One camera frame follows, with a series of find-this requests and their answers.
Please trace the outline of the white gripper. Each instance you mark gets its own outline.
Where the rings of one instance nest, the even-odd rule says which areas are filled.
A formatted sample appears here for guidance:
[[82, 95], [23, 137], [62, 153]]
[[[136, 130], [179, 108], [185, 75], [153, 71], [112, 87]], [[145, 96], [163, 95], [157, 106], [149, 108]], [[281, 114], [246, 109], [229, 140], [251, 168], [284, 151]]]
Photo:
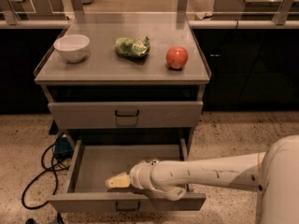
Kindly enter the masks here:
[[131, 184], [137, 189], [155, 190], [151, 182], [151, 171], [158, 163], [158, 160], [141, 161], [130, 170], [129, 175], [120, 173], [107, 179], [106, 186], [109, 189], [122, 189]]

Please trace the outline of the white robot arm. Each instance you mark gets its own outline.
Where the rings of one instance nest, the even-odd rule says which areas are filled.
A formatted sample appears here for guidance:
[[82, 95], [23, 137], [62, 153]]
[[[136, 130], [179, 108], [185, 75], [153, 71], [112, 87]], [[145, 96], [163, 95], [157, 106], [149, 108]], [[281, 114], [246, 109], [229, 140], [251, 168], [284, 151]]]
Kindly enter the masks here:
[[142, 161], [106, 180], [110, 189], [148, 189], [180, 200], [187, 184], [258, 193], [256, 224], [299, 224], [299, 136], [277, 140], [267, 151], [199, 161]]

